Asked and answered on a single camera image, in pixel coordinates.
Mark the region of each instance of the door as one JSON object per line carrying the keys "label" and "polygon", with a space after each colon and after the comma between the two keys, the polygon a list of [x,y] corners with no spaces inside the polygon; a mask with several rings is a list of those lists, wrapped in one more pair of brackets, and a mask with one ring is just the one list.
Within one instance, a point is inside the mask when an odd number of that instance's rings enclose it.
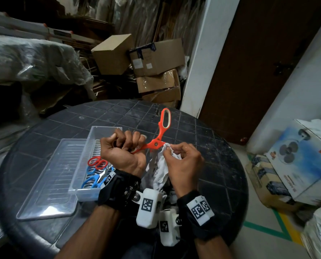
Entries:
{"label": "door", "polygon": [[246,144],[321,26],[321,0],[240,0],[199,119]]}

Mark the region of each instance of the black wristband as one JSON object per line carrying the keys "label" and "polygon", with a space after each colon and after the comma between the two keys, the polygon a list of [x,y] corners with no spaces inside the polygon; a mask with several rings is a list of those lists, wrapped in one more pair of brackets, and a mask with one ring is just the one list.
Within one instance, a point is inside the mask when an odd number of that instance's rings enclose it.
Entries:
{"label": "black wristband", "polygon": [[98,205],[108,205],[123,211],[139,189],[141,179],[124,171],[115,170],[115,176],[99,192]]}
{"label": "black wristband", "polygon": [[215,236],[220,235],[223,230],[223,226],[219,224],[219,219],[216,215],[211,217],[203,225],[199,225],[192,212],[188,208],[187,204],[192,201],[195,197],[200,196],[201,194],[194,190],[190,193],[182,196],[177,200],[177,205],[179,208],[179,216],[182,221],[182,226],[191,230],[193,237],[197,237],[204,241],[214,238]]}

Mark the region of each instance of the hand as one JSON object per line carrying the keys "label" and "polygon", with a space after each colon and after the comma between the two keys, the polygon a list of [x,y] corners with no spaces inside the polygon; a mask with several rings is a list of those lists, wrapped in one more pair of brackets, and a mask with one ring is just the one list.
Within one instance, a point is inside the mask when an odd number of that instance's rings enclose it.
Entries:
{"label": "hand", "polygon": [[170,144],[175,154],[181,154],[182,160],[171,155],[168,147],[163,156],[168,165],[169,178],[178,198],[198,189],[198,173],[204,163],[201,153],[188,143]]}
{"label": "hand", "polygon": [[110,137],[100,139],[100,156],[116,169],[141,177],[146,167],[145,150],[131,154],[128,150],[140,148],[145,144],[146,136],[135,131],[123,133],[116,129]]}

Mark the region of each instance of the door frame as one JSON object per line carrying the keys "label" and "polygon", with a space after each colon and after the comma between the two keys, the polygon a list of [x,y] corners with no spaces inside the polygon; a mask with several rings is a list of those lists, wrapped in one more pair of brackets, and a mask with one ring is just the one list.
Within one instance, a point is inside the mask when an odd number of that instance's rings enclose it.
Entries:
{"label": "door frame", "polygon": [[199,117],[240,0],[206,0],[180,110]]}

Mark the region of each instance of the tiled tabletop pattern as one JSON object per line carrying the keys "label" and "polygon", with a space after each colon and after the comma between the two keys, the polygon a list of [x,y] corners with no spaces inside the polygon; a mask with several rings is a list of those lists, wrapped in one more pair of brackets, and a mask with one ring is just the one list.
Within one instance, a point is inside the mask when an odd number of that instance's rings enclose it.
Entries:
{"label": "tiled tabletop pattern", "polygon": [[[72,217],[17,221],[15,216],[59,141],[87,138],[91,126],[120,126],[157,136],[165,106],[137,100],[105,100],[70,107],[31,128],[14,145],[0,168],[0,222],[10,239],[29,255],[52,258],[91,213],[94,203],[80,203]],[[199,191],[225,225],[227,243],[236,237],[246,213],[248,189],[244,169],[229,144],[200,120],[177,109],[163,141],[195,145],[205,158]]]}

